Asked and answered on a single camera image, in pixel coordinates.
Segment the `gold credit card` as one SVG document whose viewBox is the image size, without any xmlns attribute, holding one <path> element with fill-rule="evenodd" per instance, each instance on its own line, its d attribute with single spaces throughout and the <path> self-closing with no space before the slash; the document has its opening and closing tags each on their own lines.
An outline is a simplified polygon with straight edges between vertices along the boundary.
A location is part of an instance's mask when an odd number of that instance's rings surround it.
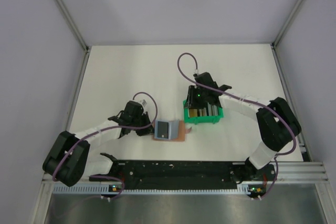
<svg viewBox="0 0 336 224">
<path fill-rule="evenodd" d="M 189 109 L 188 110 L 189 118 L 196 118 L 198 117 L 198 109 Z"/>
</svg>

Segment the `green plastic card bin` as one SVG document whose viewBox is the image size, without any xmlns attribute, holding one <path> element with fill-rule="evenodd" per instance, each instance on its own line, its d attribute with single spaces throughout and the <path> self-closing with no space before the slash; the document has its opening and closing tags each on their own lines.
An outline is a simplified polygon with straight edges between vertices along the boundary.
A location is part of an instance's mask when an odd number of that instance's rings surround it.
<svg viewBox="0 0 336 224">
<path fill-rule="evenodd" d="M 184 110 L 184 122 L 189 124 L 200 124 L 200 123 L 218 123 L 221 118 L 224 117 L 223 109 L 218 107 L 218 116 L 198 116 L 196 118 L 189 118 L 188 108 L 185 107 L 186 100 L 183 101 L 183 110 Z"/>
</svg>

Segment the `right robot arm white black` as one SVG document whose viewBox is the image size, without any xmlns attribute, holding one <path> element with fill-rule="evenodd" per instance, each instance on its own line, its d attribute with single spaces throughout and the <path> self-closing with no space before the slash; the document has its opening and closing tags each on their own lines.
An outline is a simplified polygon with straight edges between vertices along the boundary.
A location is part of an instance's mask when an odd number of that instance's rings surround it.
<svg viewBox="0 0 336 224">
<path fill-rule="evenodd" d="M 261 142 L 245 161 L 245 174 L 248 178 L 256 180 L 262 176 L 264 167 L 289 142 L 293 141 L 293 149 L 296 148 L 296 136 L 302 128 L 285 99 L 277 97 L 261 103 L 248 95 L 228 93 L 231 86 L 219 87 L 208 72 L 195 73 L 193 83 L 202 102 L 238 112 L 258 123 Z"/>
</svg>

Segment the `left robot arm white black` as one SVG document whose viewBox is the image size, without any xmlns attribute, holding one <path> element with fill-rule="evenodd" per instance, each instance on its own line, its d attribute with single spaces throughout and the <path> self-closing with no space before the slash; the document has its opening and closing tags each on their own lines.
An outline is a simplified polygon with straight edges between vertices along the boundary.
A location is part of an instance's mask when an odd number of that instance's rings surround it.
<svg viewBox="0 0 336 224">
<path fill-rule="evenodd" d="M 145 100 L 129 101 L 118 115 L 98 126 L 77 133 L 61 132 L 44 160 L 43 171 L 68 187 L 86 176 L 102 175 L 107 180 L 116 179 L 119 168 L 113 164 L 115 158 L 107 153 L 89 157 L 89 153 L 131 131 L 139 136 L 152 133 L 153 126 L 145 108 Z"/>
</svg>

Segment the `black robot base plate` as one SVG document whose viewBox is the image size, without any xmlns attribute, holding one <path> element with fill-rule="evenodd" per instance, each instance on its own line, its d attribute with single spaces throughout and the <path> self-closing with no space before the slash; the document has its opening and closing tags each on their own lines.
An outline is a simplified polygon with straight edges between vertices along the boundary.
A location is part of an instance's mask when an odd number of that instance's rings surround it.
<svg viewBox="0 0 336 224">
<path fill-rule="evenodd" d="M 243 162 L 227 161 L 141 161 L 118 160 L 107 175 L 89 178 L 92 182 L 115 177 L 125 183 L 126 190 L 193 190 L 236 189 L 243 182 L 264 185 L 275 178 L 272 164 L 260 170 Z"/>
</svg>

